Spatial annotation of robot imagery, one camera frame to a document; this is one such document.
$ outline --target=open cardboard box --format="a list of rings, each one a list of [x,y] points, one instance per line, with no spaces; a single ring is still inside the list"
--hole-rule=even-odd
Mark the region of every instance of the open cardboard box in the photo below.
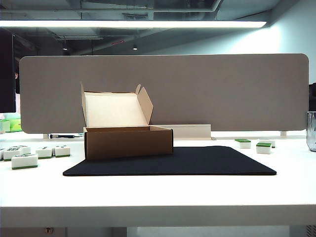
[[[173,153],[172,129],[149,125],[153,104],[135,92],[84,91],[81,86],[85,158],[100,160]]]

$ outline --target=black mouse pad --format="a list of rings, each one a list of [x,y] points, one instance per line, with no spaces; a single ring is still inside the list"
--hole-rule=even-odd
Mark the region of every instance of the black mouse pad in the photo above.
[[[277,172],[231,147],[175,147],[172,155],[84,160],[65,176],[275,175]]]

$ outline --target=desk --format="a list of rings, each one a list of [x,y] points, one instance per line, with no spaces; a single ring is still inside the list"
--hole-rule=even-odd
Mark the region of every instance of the desk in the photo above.
[[[276,176],[65,177],[84,159],[83,140],[5,139],[0,145],[67,144],[69,158],[11,170],[0,162],[2,227],[313,225],[316,153],[301,137],[277,139],[270,155],[234,140],[175,141],[174,146],[231,146],[277,171]]]

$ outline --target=black monitor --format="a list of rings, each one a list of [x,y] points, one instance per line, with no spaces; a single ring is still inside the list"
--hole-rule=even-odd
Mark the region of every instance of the black monitor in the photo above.
[[[15,111],[13,34],[0,28],[0,113]]]

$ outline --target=ceiling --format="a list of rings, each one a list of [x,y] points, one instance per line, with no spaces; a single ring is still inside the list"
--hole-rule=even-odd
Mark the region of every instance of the ceiling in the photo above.
[[[268,20],[280,0],[2,0],[1,20]],[[65,44],[67,54],[141,54],[232,30],[198,29],[100,29],[11,28],[17,35],[17,51],[58,55]],[[140,50],[131,49],[138,44]]]

